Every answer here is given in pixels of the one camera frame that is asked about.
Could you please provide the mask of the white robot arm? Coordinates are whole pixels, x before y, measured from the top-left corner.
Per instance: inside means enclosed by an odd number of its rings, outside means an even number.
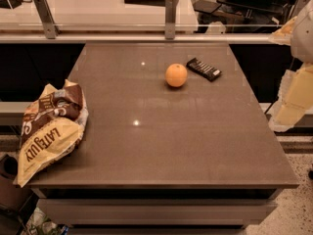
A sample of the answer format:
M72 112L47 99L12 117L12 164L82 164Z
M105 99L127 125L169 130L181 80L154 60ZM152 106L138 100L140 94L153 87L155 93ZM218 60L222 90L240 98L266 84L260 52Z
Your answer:
M285 71L269 120L273 131L285 132L313 107L313 0L275 31L272 41L290 45L291 55L302 62L297 71Z

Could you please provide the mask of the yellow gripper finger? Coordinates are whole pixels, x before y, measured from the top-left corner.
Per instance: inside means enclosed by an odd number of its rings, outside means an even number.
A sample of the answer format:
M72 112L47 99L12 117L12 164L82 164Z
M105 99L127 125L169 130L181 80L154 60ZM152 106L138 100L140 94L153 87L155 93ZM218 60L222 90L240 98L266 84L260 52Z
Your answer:
M291 18L287 21L281 28L272 32L269 36L269 41L279 45L290 45L291 44L291 34L294 28L294 24L297 17Z
M297 71L287 70L282 77L278 96L269 127L276 132L285 132L313 107L313 65L303 63Z

